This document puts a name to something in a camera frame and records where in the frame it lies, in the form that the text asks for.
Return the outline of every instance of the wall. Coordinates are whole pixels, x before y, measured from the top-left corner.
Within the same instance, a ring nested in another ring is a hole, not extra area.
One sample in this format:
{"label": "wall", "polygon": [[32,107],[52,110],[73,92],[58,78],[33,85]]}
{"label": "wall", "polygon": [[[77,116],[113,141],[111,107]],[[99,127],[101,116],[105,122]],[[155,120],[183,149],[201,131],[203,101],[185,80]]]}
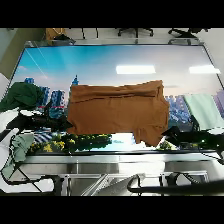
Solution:
{"label": "wall", "polygon": [[45,28],[0,28],[0,73],[10,78],[26,41],[40,41]]}

